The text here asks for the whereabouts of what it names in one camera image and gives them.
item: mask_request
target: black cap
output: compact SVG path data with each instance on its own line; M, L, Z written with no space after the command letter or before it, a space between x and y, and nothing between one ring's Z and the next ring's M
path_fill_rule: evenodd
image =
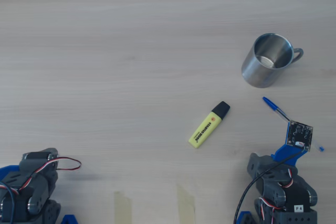
M217 105L212 112L214 112L216 115L218 115L222 120L229 111L230 106L225 102L220 102L219 105Z

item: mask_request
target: red wire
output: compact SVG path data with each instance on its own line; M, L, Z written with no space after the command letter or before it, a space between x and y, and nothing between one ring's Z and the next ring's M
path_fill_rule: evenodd
M75 167L75 168L58 168L56 170L79 170L80 167L82 166L81 161L71 158L71 157L56 157L52 160L47 161L43 166L41 166L40 168L36 169L33 173L39 173L41 170L43 170L44 168L46 168L49 164L57 162L59 160L64 160L64 159L68 159L68 160L72 160L72 161L76 161L79 163L79 166ZM26 188L28 186L28 184L30 183L31 179L32 179L32 175L26 180L26 182L22 185L22 187L19 188L19 191L21 191L22 189Z

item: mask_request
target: wire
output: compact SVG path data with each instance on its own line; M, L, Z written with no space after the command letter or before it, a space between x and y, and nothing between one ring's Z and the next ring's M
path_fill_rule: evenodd
M298 155L300 155L302 152L304 152L305 149L303 149L301 152L298 152L298 153L295 153L289 157L286 157L285 159L283 159L282 161L280 161L279 163L276 163L274 166L272 166L271 168L268 168L266 169L265 171L263 171L262 173L259 174L259 176L257 176L255 179L253 179L251 181L251 183L246 187L245 191L243 192L243 195L241 196L240 198L240 201L238 203L238 206L237 206L237 210L236 210L236 213L235 213L235 218L233 220L233 224L236 224L237 223L237 219L238 219L238 214L239 214L239 210L240 210L240 207L241 207L241 204L243 203L243 200L247 194L247 192L250 190L251 186L258 180L260 179L261 177L263 177L267 172L269 172L270 170L273 170L275 168L277 168L278 166L282 165L283 163L285 163L286 161L290 160L291 158L294 158Z
M13 194L13 189L10 188L6 183L0 181L0 185L4 186L7 191L9 192L10 194L10 197L12 198L12 216L10 217L11 221L10 221L10 224L13 224L14 223L14 214L15 214L15 196Z
M293 174L292 174L292 169L288 168L288 174L289 174L289 177L291 178L291 180L290 180L290 182L289 182L288 185L283 186L282 184L278 183L279 186L281 186L282 188L288 188L288 187L290 187L291 185L293 185L293 183L294 183L294 180L293 180L293 177L292 177L292 176L293 176Z
M271 203L269 203L266 199L262 198L262 197L259 197L259 199L261 199L261 201L263 201L265 203L266 206L268 207L272 207L272 208L275 208L277 210L280 210L282 209L281 207L276 207L276 206L273 206Z
M7 187L5 187L5 186L3 186L3 185L0 185L0 189L7 189ZM19 193L18 193L18 191L15 189L15 188L13 188L13 187L10 187L10 189L12 190L12 192L13 193L15 193L16 195L18 195Z
M273 223L274 223L274 216L273 216L273 214L272 214L272 221L271 221L271 224L273 224Z
M263 218L262 220L265 220L264 208L262 204L260 204L260 211L261 211L261 217Z
M56 157L52 160L49 160L47 161L43 166L41 166L40 168L36 169L32 174L31 176L26 180L26 182L24 182L24 184L22 185L22 187L20 187L19 191L23 190L24 188L26 188L29 183L31 182L31 179L32 179L32 175L35 174L35 173L39 173L40 171L42 171L44 168L46 168L48 165L50 165L51 163L53 162L57 162L59 160L65 160L65 159L68 159L68 160L72 160L72 161L76 161L79 166L75 167L75 168L70 168L70 169L67 169L67 168L58 168L56 170L79 170L80 167L82 166L82 163L81 161L77 160L77 159L74 159L74 158L71 158L71 157Z

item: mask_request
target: masking tape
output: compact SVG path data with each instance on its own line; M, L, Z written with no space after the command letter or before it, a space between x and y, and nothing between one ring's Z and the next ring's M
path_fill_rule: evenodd
M195 224L195 199L182 186L177 185L180 224Z
M114 192L114 224L132 224L132 201L120 191Z

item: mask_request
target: label sticker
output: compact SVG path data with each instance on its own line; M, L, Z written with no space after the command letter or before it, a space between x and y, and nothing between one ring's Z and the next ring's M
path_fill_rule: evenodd
M303 205L294 205L294 212L303 212Z

